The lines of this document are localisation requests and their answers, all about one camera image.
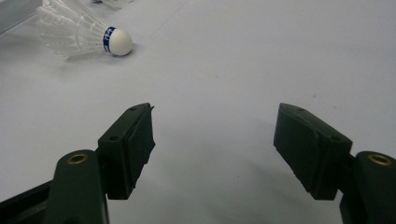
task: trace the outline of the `white table surface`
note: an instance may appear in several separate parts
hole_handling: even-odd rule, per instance
[[[134,51],[66,60],[33,16],[0,35],[0,201],[52,179],[56,161],[149,102],[154,139],[123,223],[342,223],[273,147],[279,103],[396,157],[396,2],[135,0],[112,11]]]

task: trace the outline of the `blue band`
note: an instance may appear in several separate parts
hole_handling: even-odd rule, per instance
[[[105,48],[106,52],[110,52],[110,37],[113,34],[113,31],[116,29],[116,27],[108,27],[107,30],[105,31],[105,34],[103,35],[103,47]]]

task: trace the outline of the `white shuttlecock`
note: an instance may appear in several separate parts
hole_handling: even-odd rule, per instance
[[[126,7],[133,0],[92,0],[94,3],[105,3],[106,5],[114,8]]]
[[[37,12],[41,37],[57,54],[109,52],[122,56],[132,50],[128,33],[103,24],[78,0],[43,0]]]

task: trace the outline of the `badminton shuttlecock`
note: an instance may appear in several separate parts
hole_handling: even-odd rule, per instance
[[[37,12],[41,37],[57,54],[109,52],[122,56],[132,49],[128,33],[103,24],[78,0],[43,0]]]
[[[106,5],[114,8],[122,8],[128,5],[132,0],[92,0],[94,3],[105,3]]]

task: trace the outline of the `shuttlecock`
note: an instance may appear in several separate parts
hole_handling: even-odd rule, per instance
[[[122,8],[128,5],[133,0],[92,0],[94,3],[105,3],[106,5],[114,8]]]
[[[127,32],[103,24],[78,0],[43,0],[37,12],[41,37],[57,54],[109,52],[122,56],[132,50]]]

